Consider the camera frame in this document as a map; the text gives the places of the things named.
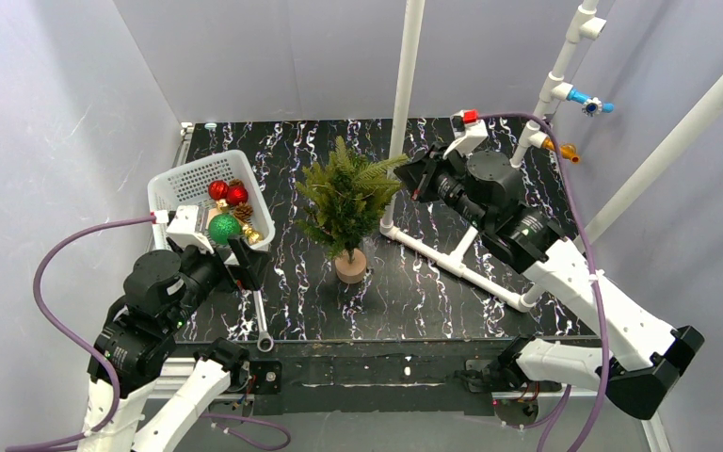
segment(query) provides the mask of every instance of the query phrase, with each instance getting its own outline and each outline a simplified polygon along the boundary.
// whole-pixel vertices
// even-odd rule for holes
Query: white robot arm
[[[140,431],[142,410],[153,390],[155,381],[121,399],[112,422],[79,442],[81,452],[169,452],[195,424],[215,397],[232,382],[231,369],[242,365],[248,352],[225,339],[215,341],[210,350],[196,361],[192,374],[168,403]],[[98,380],[89,386],[88,412],[85,430],[104,417],[112,402],[112,386]]]
[[[560,227],[538,209],[521,202],[522,176],[502,153],[471,153],[477,146],[478,118],[459,112],[452,123],[457,140],[436,144],[396,169],[412,198],[443,201],[481,234],[500,261],[554,294],[600,334],[592,281],[599,282],[610,352],[608,398],[639,419],[650,419],[702,346],[692,327],[673,328],[643,310],[605,278],[590,275],[584,256]],[[602,351],[563,346],[536,337],[518,337],[495,362],[467,378],[481,386],[519,388],[529,381],[558,381],[596,390]]]
[[[204,212],[198,206],[180,206],[168,228],[173,250],[150,251],[137,259],[126,278],[125,296],[110,309],[95,347],[114,365],[120,377],[121,399],[111,422],[78,443],[79,451],[171,451],[198,420],[208,404],[225,392],[249,353],[225,339],[217,339],[196,361],[193,373],[164,408],[137,431],[145,402],[153,391],[162,364],[175,348],[174,335],[209,293],[225,283],[260,297],[266,252],[248,247],[240,237],[230,238],[238,265],[224,260],[201,233]],[[104,369],[93,359],[88,411],[84,431],[102,422],[112,403],[113,387]]]

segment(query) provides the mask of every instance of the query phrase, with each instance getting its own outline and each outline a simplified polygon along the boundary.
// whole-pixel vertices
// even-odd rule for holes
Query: red ornament ball
[[[209,184],[209,198],[215,201],[225,200],[229,195],[229,185],[224,181],[214,181]]]
[[[230,205],[239,205],[248,202],[248,191],[243,186],[230,186],[226,196],[226,202]]]

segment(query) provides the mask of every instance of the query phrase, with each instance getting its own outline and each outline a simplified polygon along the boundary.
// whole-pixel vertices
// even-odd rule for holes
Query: pine cone
[[[247,202],[243,202],[234,208],[234,216],[240,221],[249,222],[251,215],[253,215],[253,207]]]

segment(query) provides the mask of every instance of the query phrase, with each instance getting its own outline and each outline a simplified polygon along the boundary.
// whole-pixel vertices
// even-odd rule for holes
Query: white wall
[[[595,119],[563,105],[560,139],[583,163],[573,189],[589,219],[723,73],[723,2],[617,2],[573,79],[613,101]],[[705,345],[661,407],[676,451],[723,450],[723,116],[595,243],[642,306]]]
[[[0,450],[81,428],[88,355],[35,307],[35,267],[57,241],[148,210],[177,122],[109,1],[0,1]],[[89,340],[150,229],[88,237],[43,289]]]
[[[180,121],[392,116],[404,0],[116,4]],[[579,4],[426,2],[410,114],[533,110]]]

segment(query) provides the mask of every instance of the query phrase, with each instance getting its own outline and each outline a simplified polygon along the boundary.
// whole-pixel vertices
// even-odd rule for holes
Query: black marble table
[[[267,324],[276,339],[403,340],[475,339],[518,334],[578,335],[590,330],[552,296],[545,294],[521,314],[497,298],[440,270],[433,262],[378,233],[364,240],[369,270],[363,282],[342,283],[324,250],[293,224],[305,201],[295,191],[301,170],[325,163],[336,136],[348,149],[383,158],[389,151],[390,120],[226,122],[215,129],[198,124],[187,162],[232,149],[244,151],[253,166],[276,225],[272,265],[265,280]],[[490,139],[478,149],[511,155],[523,123],[489,121]],[[404,153],[414,155],[434,141],[449,142],[448,119],[409,121]],[[573,226],[554,156],[533,149],[522,167],[525,200],[555,218],[567,234]],[[403,192],[394,200],[395,225],[441,251],[449,252],[467,225],[439,202],[418,204]],[[516,292],[530,285],[493,259],[476,240],[464,263]],[[210,342],[218,337],[255,340],[253,301],[246,294],[215,292],[193,315],[178,341]]]

